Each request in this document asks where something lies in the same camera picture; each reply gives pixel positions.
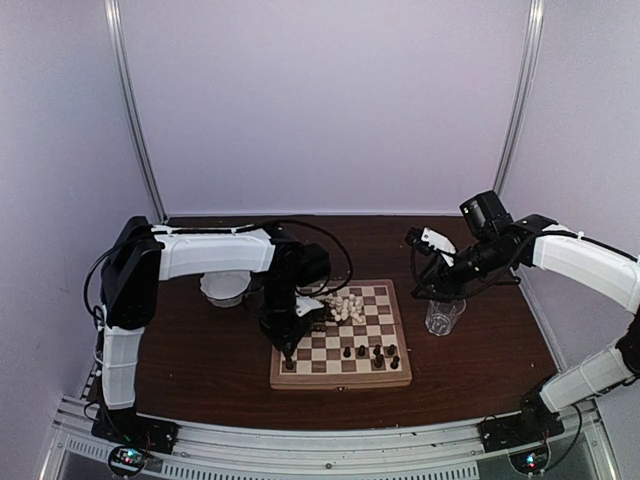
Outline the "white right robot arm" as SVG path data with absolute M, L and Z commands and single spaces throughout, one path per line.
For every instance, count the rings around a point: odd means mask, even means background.
M 474 239 L 465 248 L 433 228 L 406 235 L 414 297 L 469 300 L 524 268 L 524 291 L 564 366 L 523 400 L 519 440 L 535 440 L 551 413 L 639 378 L 639 259 L 531 214 L 515 220 L 492 190 L 460 211 Z

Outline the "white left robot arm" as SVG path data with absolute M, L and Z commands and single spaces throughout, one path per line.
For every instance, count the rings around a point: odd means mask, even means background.
M 129 219 L 101 269 L 104 315 L 102 394 L 106 429 L 123 444 L 137 442 L 144 424 L 135 406 L 139 345 L 154 318 L 161 282 L 200 274 L 246 273 L 262 286 L 259 325 L 287 360 L 321 302 L 299 290 L 329 277 L 328 252 L 303 244 L 277 222 L 227 228 L 152 225 Z

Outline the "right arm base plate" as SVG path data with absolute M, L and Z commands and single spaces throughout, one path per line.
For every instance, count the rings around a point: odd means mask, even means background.
M 536 417 L 524 412 L 486 418 L 477 427 L 486 453 L 542 442 L 565 431 L 557 414 Z

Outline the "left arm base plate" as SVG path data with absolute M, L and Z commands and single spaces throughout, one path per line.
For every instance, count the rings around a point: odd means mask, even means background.
M 171 454 L 177 440 L 179 426 L 170 421 L 146 417 L 100 418 L 91 428 L 94 437 L 140 450 Z

